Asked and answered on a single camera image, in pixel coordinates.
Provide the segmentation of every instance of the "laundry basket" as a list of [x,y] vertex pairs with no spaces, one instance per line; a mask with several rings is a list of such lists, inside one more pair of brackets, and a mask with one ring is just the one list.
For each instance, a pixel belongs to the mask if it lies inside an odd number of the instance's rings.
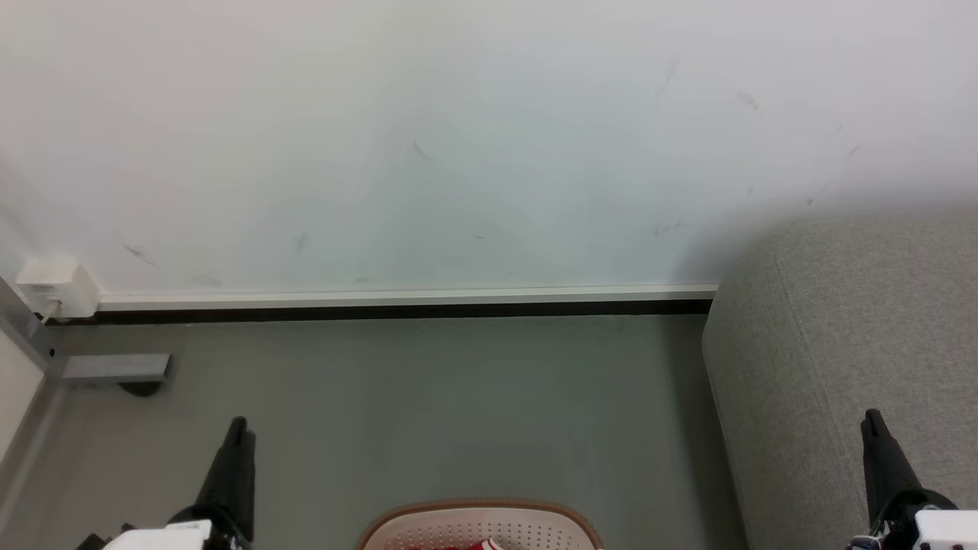
[[466,550],[492,537],[506,550],[601,550],[580,514],[549,502],[442,500],[392,510],[373,522],[357,550]]

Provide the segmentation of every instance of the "basket rim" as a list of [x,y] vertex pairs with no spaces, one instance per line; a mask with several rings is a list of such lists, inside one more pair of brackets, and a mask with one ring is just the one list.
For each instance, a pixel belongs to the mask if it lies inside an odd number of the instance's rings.
[[588,535],[588,538],[591,540],[591,545],[594,548],[598,550],[604,548],[604,546],[601,544],[601,538],[598,536],[598,532],[595,530],[595,528],[591,526],[584,516],[580,515],[576,510],[570,508],[569,506],[564,506],[562,504],[548,502],[545,500],[527,500],[522,498],[453,498],[408,504],[406,506],[400,506],[386,512],[374,520],[364,530],[363,534],[360,535],[360,540],[357,541],[356,550],[364,550],[374,534],[377,533],[377,531],[383,527],[384,524],[392,520],[402,516],[408,516],[410,514],[437,512],[439,510],[451,510],[457,508],[517,508],[522,510],[553,512],[569,518],[572,522],[577,524],[578,527],[580,527],[585,534]]

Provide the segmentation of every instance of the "white panel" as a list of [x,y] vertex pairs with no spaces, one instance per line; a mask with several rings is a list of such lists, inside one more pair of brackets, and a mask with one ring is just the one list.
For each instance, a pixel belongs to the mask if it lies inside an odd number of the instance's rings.
[[43,377],[21,349],[0,333],[0,460],[7,453]]
[[716,283],[978,202],[964,0],[5,0],[0,275],[109,299]]

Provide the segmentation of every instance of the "gray sofa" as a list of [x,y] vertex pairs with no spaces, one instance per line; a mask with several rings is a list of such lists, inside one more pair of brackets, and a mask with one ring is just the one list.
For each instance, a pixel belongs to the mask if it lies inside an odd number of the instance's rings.
[[754,550],[867,530],[871,407],[924,486],[978,508],[978,216],[777,235],[720,286],[703,353]]

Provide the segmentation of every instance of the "gray floor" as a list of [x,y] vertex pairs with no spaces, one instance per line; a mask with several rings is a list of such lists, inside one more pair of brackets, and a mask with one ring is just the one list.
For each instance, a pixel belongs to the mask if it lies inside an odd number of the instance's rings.
[[139,398],[69,390],[2,548],[68,550],[195,497],[231,418],[257,432],[256,545],[350,549],[401,504],[567,504],[609,549],[744,548],[699,352],[704,316],[60,329],[170,351]]

